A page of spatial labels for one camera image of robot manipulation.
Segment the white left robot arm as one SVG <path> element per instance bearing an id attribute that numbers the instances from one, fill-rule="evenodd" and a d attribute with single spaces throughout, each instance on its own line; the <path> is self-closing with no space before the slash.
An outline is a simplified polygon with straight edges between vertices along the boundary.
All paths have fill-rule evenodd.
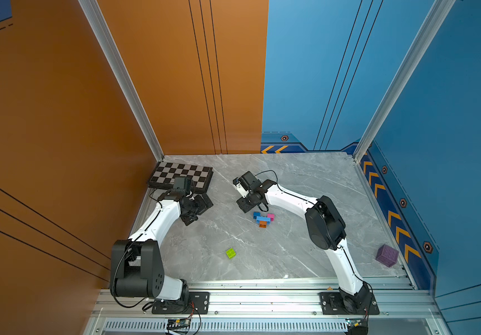
<path id="1" fill-rule="evenodd" d="M 185 305 L 187 284 L 165 275 L 160 247 L 178 219 L 190 225 L 213 206 L 206 194 L 163 193 L 144 224 L 112 247 L 110 293 L 114 298 L 151 298 Z"/>

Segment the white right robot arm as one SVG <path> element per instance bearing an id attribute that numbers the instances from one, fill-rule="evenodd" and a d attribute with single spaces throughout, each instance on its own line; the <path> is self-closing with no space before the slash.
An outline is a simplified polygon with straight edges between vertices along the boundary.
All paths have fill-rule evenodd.
<path id="1" fill-rule="evenodd" d="M 241 195 L 237 204 L 243 212 L 249 212 L 259 205 L 272 205 L 303 217 L 310 239 L 316 247 L 325 251 L 337 275 L 339 295 L 345 311 L 365 317 L 376 313 L 372 287 L 359 275 L 349 255 L 345 222 L 329 197 L 300 195 L 281 188 L 273 181 L 252 190 L 239 183 L 235 187 Z"/>

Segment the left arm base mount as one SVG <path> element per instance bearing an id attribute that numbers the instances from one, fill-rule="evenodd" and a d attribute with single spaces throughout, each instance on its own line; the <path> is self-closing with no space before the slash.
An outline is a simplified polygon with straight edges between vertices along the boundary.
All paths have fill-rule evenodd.
<path id="1" fill-rule="evenodd" d="M 151 313 L 155 315 L 206 315 L 210 304 L 209 292 L 183 293 L 179 300 L 154 301 Z"/>

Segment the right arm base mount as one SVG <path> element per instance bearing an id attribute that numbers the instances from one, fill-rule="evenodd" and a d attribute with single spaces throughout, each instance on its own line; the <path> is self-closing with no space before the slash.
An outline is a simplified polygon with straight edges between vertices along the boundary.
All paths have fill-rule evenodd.
<path id="1" fill-rule="evenodd" d="M 358 293 L 355 296 L 340 291 L 319 293 L 319 302 L 324 315 L 379 315 L 377 300 L 372 293 Z"/>

